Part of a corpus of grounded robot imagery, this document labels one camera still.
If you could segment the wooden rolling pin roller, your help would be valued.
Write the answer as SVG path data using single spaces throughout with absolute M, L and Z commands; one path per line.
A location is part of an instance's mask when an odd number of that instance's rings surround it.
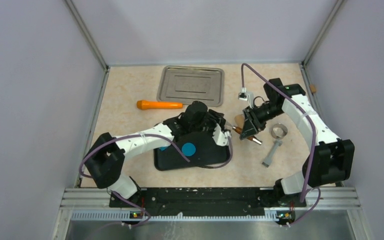
M 238 114 L 234 117 L 234 121 L 236 126 L 242 129 L 245 123 L 245 116 L 243 114 Z

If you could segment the black baking tray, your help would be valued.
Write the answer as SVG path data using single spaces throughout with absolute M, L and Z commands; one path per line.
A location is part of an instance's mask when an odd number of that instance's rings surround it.
M 175 145 L 182 153 L 185 143 L 193 143 L 196 153 L 186 156 L 186 161 L 173 145 L 169 145 L 164 151 L 159 148 L 153 150 L 154 167 L 159 171 L 170 171 L 193 167 L 210 167 L 211 165 L 225 163 L 231 156 L 228 146 L 218 146 L 213 140 L 214 132 L 191 132 L 180 139 L 173 139 Z

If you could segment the round metal cookie cutter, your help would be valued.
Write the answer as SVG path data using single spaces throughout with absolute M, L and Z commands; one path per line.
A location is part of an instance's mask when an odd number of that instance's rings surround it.
M 283 139 L 288 134 L 288 128 L 282 123 L 276 123 L 271 126 L 270 134 L 274 139 Z

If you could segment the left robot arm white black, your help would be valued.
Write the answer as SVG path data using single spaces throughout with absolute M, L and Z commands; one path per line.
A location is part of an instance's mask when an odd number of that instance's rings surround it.
M 218 169 L 233 157 L 231 132 L 225 127 L 224 114 L 194 101 L 178 116 L 130 135 L 101 134 L 83 158 L 85 178 L 93 179 L 99 189 L 108 189 L 129 207 L 140 202 L 139 186 L 122 173 L 126 160 L 148 151 L 154 158 L 168 159 L 171 169 L 198 167 Z

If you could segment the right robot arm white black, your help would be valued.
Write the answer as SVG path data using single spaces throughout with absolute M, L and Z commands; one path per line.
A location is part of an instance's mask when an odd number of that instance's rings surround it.
M 283 85 L 280 78 L 273 78 L 263 88 L 268 101 L 260 106 L 252 103 L 243 109 L 244 123 L 240 139 L 255 136 L 266 128 L 267 121 L 286 114 L 310 151 L 300 171 L 275 182 L 274 202 L 279 206 L 287 206 L 295 194 L 307 188 L 348 180 L 354 159 L 354 143 L 349 139 L 341 139 L 330 130 L 313 109 L 299 84 Z

